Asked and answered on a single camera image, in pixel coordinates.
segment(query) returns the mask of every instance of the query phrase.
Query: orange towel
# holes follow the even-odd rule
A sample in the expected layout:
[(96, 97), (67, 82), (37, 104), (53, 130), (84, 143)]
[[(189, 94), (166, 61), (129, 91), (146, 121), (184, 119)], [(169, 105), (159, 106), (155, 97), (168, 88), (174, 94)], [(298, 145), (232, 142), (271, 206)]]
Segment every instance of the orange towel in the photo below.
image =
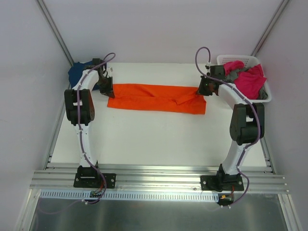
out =
[(205, 114), (206, 102), (198, 88), (146, 84), (114, 84), (108, 107), (130, 110)]

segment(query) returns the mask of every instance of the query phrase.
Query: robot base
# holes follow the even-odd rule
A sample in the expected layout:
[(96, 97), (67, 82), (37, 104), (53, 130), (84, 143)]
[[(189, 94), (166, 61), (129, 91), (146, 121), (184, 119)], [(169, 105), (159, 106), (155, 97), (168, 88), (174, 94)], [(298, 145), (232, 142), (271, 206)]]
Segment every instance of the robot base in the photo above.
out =
[(200, 180), (202, 191), (244, 191), (241, 175), (226, 174), (222, 165), (219, 166), (216, 175), (201, 176)]
[[(116, 184), (115, 173), (103, 173), (108, 189), (114, 189)], [(102, 177), (92, 167), (79, 166), (74, 180), (74, 188), (98, 189), (102, 185)]]

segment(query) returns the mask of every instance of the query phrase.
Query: laundry basket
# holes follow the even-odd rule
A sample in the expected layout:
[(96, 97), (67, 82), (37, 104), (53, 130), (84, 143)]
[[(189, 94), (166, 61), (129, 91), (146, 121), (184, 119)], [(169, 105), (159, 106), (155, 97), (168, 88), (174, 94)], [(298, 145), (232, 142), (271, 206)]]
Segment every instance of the laundry basket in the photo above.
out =
[[(224, 54), (224, 55), (219, 55), (217, 57), (217, 64), (218, 65), (224, 65), (225, 63), (228, 62), (233, 62), (236, 60), (240, 60), (245, 64), (245, 67), (253, 67), (255, 65), (260, 64), (259, 60), (254, 57), (254, 56), (249, 56), (249, 55), (229, 55), (229, 54)], [(267, 81), (265, 81), (263, 87), (262, 87), (265, 92), (267, 93), (268, 97), (267, 99), (264, 100), (249, 100), (252, 103), (266, 103), (271, 101), (271, 92), (269, 85)]]

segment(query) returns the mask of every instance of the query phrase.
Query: metal frame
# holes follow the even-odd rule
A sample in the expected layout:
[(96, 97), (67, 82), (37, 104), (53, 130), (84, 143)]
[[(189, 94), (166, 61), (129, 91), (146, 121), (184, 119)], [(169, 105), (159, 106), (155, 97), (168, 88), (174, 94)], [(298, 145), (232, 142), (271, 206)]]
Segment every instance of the metal frame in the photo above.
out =
[(45, 1), (44, 0), (36, 0), (36, 2), (38, 4), (39, 8), (41, 9), (43, 15), (45, 16), (46, 21), (49, 24), (50, 29), (52, 30), (54, 36), (56, 37), (56, 39), (57, 39), (64, 55), (66, 56), (68, 62), (70, 63), (71, 66), (73, 66), (74, 59), (72, 58), (72, 56), (71, 56), (71, 54), (70, 54), (70, 52), (69, 52), (61, 34), (60, 34), (56, 24), (54, 23), (54, 20), (51, 16), (46, 4), (45, 4)]
[(256, 47), (251, 52), (251, 56), (257, 56), (260, 52), (261, 48), (265, 44), (266, 40), (268, 39), (269, 35), (273, 31), (273, 28), (276, 26), (278, 19), (280, 19), (282, 13), (285, 11), (286, 7), (288, 6), (291, 0), (282, 0), (275, 11), (273, 17), (270, 19), (269, 24), (267, 25), (266, 29), (264, 30), (261, 38), (259, 39)]
[[(42, 13), (57, 41), (63, 50), (69, 63), (72, 65), (74, 60), (70, 55), (63, 38), (55, 25), (54, 20), (44, 2), (36, 0)], [(267, 28), (262, 34), (258, 44), (252, 52), (256, 56), (263, 47), (265, 41), (272, 32), (278, 19), (285, 11), (290, 0), (282, 0), (276, 12), (271, 18)], [(20, 221), (20, 230), (29, 230), (31, 221), (37, 205), (40, 189), (66, 189), (73, 188), (75, 173), (78, 164), (56, 164), (51, 163), (52, 153), (60, 131), (64, 117), (64, 103), (57, 120), (53, 139), (50, 144), (48, 156), (44, 170), (37, 170), (34, 173), (30, 188), (26, 211)], [(250, 178), (250, 189), (248, 193), (274, 193), (278, 194), (281, 202), (284, 218), (289, 230), (302, 230), (298, 216), (294, 210), (290, 191), (283, 175), (275, 174), (277, 171), (273, 165), (266, 139), (261, 139), (261, 145), (265, 157), (266, 167), (242, 167), (242, 171)], [(138, 192), (182, 192), (182, 193), (202, 193), (200, 186), (200, 176), (215, 174), (218, 167), (167, 167), (167, 166), (128, 166), (128, 165), (100, 165), (104, 172), (117, 174), (116, 188), (114, 191), (138, 191)]]
[[(78, 164), (48, 164), (46, 170), (34, 173), (30, 188), (71, 189)], [(218, 167), (164, 167), (99, 165), (105, 173), (116, 173), (114, 191), (151, 191), (151, 192), (197, 192), (200, 193), (201, 175), (215, 175)], [(250, 179), (248, 193), (288, 194), (286, 179), (273, 175), (270, 167), (243, 167)]]

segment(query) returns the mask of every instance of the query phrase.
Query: white table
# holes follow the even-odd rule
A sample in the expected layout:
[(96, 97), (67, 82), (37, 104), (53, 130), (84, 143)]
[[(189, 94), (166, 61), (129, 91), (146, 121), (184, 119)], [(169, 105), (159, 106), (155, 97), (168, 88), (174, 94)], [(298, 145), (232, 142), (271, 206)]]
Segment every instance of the white table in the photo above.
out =
[[(194, 64), (112, 63), (114, 84), (199, 86)], [(205, 115), (133, 111), (107, 107), (108, 98), (92, 92), (95, 107), (93, 133), (100, 164), (219, 166), (231, 145), (232, 110), (218, 96), (205, 97)], [(52, 163), (79, 163), (77, 135), (66, 115), (62, 121)], [(266, 167), (260, 142), (244, 166)]]

